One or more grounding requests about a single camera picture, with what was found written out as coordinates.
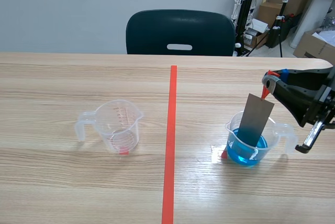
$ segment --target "white wall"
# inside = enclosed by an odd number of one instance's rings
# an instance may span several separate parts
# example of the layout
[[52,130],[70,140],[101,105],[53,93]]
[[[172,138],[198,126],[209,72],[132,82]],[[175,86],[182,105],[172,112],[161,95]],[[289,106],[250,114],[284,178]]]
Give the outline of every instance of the white wall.
[[234,0],[0,0],[0,51],[126,53],[129,18],[146,9],[230,16]]

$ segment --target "measuring cup handle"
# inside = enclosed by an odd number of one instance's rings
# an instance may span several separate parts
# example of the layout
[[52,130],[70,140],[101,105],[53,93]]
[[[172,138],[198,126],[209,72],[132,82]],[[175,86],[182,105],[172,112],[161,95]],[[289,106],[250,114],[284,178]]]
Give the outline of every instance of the measuring cup handle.
[[285,153],[292,153],[299,142],[298,137],[294,134],[294,128],[288,124],[276,124],[274,131],[280,139],[284,138],[286,140]]
[[95,111],[82,113],[77,123],[75,123],[74,130],[79,141],[85,140],[85,128],[84,125],[94,125],[95,124]]

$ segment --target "black tripod stand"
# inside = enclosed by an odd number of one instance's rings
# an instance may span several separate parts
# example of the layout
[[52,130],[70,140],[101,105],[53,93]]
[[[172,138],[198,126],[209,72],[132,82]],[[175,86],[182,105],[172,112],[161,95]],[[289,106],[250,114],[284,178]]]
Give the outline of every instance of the black tripod stand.
[[[274,24],[272,25],[270,31],[268,32],[268,34],[270,34],[270,32],[272,32],[272,30],[279,30],[279,48],[280,48],[280,51],[281,51],[281,58],[283,57],[283,50],[282,50],[282,38],[281,38],[281,27],[282,27],[282,23],[283,23],[283,19],[284,19],[284,10],[285,10],[285,7],[288,3],[288,0],[283,0],[283,7],[279,13],[279,16],[277,16],[276,18],[276,21],[274,22]],[[263,37],[261,41],[259,41],[257,43],[257,45],[246,55],[246,57],[250,56],[250,54],[257,48],[257,46],[266,38]]]

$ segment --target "measuring cup with blue liquid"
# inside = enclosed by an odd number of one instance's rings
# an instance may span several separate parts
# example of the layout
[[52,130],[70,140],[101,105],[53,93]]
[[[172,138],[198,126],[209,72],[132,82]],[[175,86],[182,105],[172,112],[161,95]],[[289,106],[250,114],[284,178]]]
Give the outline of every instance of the measuring cup with blue liquid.
[[237,137],[242,116],[243,111],[235,114],[226,124],[229,131],[227,153],[236,163],[247,166],[258,164],[281,139],[286,140],[285,153],[294,151],[298,137],[294,134],[293,127],[288,124],[277,124],[271,118],[268,119],[256,147],[244,143]]

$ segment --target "metal pole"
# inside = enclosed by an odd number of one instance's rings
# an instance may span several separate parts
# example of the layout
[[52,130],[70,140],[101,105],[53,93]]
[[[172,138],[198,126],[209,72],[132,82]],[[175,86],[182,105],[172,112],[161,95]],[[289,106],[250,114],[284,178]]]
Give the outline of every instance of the metal pole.
[[237,48],[238,55],[243,55],[244,51],[245,51],[245,49],[244,49],[244,32],[245,32],[245,25],[247,24],[251,4],[252,4],[252,0],[246,0],[242,3],[241,11],[240,11],[240,14],[239,14],[239,19],[237,21],[236,43],[241,44],[241,47]]

